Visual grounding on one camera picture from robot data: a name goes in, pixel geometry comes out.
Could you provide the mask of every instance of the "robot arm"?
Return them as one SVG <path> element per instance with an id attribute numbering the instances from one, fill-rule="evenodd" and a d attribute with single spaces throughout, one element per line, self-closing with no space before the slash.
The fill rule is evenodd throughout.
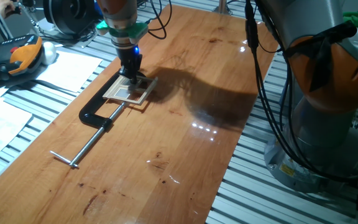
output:
<path id="1" fill-rule="evenodd" d="M 264 93 L 256 59 L 257 28 L 247 0 L 248 43 L 255 57 L 259 95 L 275 134 L 264 155 L 269 171 L 302 192 L 327 190 L 330 180 L 334 185 L 358 181 L 358 130 L 350 128 L 358 109 L 358 29 L 343 23 L 339 0 L 255 3 L 288 65 L 288 123 L 281 132 Z M 293 114 L 292 74 L 304 95 Z M 305 178 L 287 175 L 283 166 L 300 170 Z"/>
<path id="2" fill-rule="evenodd" d="M 358 29 L 343 24 L 339 0 L 256 2 L 271 18 L 285 50 L 303 45 L 287 57 L 309 103 L 327 113 L 356 110 Z"/>

